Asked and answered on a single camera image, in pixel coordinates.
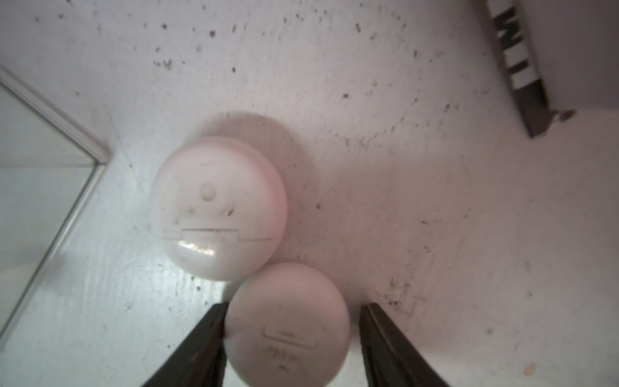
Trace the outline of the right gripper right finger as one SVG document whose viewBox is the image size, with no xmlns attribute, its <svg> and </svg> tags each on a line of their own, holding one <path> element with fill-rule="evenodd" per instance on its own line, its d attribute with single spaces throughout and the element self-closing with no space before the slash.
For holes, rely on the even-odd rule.
<svg viewBox="0 0 619 387">
<path fill-rule="evenodd" d="M 448 387 L 379 304 L 361 306 L 359 337 L 369 386 Z"/>
</svg>

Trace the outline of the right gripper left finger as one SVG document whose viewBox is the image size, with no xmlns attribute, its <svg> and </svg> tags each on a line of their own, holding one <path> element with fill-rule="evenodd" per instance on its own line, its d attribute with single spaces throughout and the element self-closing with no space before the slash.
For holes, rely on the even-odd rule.
<svg viewBox="0 0 619 387">
<path fill-rule="evenodd" d="M 227 365 L 223 337 L 228 306 L 228 303 L 211 306 L 169 359 L 144 385 L 222 386 Z"/>
</svg>

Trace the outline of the clear bottom plastic drawer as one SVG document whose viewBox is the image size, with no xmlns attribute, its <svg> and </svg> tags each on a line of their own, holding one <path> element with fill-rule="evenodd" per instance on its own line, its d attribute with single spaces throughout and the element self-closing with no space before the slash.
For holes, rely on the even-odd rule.
<svg viewBox="0 0 619 387">
<path fill-rule="evenodd" d="M 6 343 L 111 159 L 1 69 L 1 341 Z"/>
</svg>

